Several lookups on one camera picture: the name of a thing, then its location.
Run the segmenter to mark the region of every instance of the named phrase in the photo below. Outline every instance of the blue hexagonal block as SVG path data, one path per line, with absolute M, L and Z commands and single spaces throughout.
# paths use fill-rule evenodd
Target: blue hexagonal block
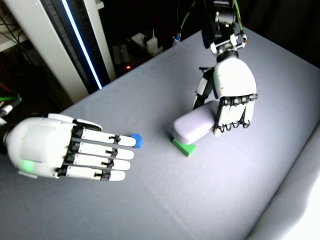
M 135 149 L 139 149 L 144 145 L 144 139 L 138 133 L 134 133 L 131 135 L 132 138 L 136 140 L 136 144 L 133 146 Z

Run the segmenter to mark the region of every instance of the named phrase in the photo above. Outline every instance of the gray tablecloth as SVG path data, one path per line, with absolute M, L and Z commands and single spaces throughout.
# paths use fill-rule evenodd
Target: gray tablecloth
M 259 93 L 248 129 L 208 134 L 189 158 L 170 142 L 171 123 L 192 109 L 198 67 L 216 63 L 198 32 L 64 112 L 144 137 L 124 181 L 34 180 L 1 162 L 1 238 L 244 239 L 320 119 L 320 70 L 246 33 L 239 56 Z

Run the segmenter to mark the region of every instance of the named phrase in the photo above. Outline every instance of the green block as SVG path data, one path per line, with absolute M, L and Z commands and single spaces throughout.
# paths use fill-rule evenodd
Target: green block
M 194 152 L 196 149 L 196 146 L 194 144 L 185 145 L 181 142 L 179 142 L 177 139 L 173 139 L 172 143 L 185 155 L 189 156 Z

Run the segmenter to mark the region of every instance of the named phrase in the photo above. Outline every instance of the light strip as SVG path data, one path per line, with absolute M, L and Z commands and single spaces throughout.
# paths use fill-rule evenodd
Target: light strip
M 82 51 L 83 51 L 83 53 L 84 53 L 85 59 L 86 59 L 86 61 L 88 62 L 89 67 L 90 67 L 90 69 L 91 69 L 91 71 L 92 71 L 92 73 L 93 73 L 93 76 L 94 76 L 94 79 L 95 79 L 95 81 L 96 81 L 96 84 L 98 85 L 99 89 L 102 89 L 102 86 L 101 86 L 101 83 L 100 83 L 100 81 L 99 81 L 99 79 L 98 79 L 98 76 L 97 76 L 97 74 L 96 74 L 95 68 L 94 68 L 94 66 L 92 65 L 92 62 L 91 62 L 91 60 L 90 60 L 89 54 L 88 54 L 88 52 L 87 52 L 87 49 L 86 49 L 86 47 L 85 47 L 85 45 L 84 45 L 84 42 L 82 41 L 82 38 L 81 38 L 81 36 L 80 36 L 79 31 L 78 31 L 78 28 L 77 28 L 76 22 L 75 22 L 75 20 L 74 20 L 74 17 L 73 17 L 72 14 L 71 14 L 70 8 L 69 8 L 68 3 L 67 3 L 67 0 L 61 0 L 61 1 L 62 1 L 64 10 L 66 11 L 66 14 L 67 14 L 67 16 L 68 16 L 68 18 L 69 18 L 69 20 L 70 20 L 70 23 L 71 23 L 71 25 L 72 25 L 73 31 L 74 31 L 74 33 L 75 33 L 75 35 L 76 35 L 76 38 L 78 39 L 78 41 L 79 41 L 79 43 L 80 43 L 80 46 L 81 46 L 81 49 L 82 49 Z

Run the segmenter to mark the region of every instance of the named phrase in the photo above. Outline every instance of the glowing green spot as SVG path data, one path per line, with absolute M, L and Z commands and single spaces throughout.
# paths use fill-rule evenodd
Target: glowing green spot
M 24 160 L 23 167 L 25 171 L 31 172 L 34 169 L 34 162 L 29 160 Z

